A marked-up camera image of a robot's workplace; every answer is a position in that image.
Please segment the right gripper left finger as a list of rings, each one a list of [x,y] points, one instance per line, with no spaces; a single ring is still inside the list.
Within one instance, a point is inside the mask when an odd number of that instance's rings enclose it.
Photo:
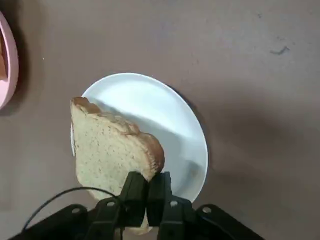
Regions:
[[[148,182],[138,172],[130,172],[119,195],[92,188],[109,195],[88,210],[71,204],[29,226],[33,218],[49,203],[80,187],[64,190],[43,203],[26,221],[14,240],[121,240],[127,227],[139,227],[144,219]]]

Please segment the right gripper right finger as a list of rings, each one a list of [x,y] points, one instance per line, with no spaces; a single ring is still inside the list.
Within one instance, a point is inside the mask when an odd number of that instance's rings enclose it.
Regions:
[[[173,195],[167,171],[148,183],[147,219],[151,227],[158,227],[158,240],[263,239],[216,205],[194,209],[190,200]]]

